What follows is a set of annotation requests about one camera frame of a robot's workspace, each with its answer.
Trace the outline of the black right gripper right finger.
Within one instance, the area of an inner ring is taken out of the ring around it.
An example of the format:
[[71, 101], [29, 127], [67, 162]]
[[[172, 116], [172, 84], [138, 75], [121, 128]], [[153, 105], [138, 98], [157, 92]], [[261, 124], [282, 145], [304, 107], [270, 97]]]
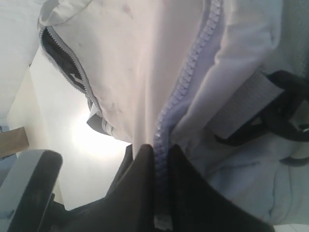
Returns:
[[169, 207], [175, 232], [273, 232], [215, 191], [178, 145], [168, 153]]

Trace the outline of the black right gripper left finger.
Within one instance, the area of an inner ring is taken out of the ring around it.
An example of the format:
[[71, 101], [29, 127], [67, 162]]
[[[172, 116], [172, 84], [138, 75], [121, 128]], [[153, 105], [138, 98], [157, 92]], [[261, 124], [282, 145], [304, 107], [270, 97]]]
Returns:
[[63, 232], [152, 232], [154, 230], [154, 151], [142, 145], [113, 191]]

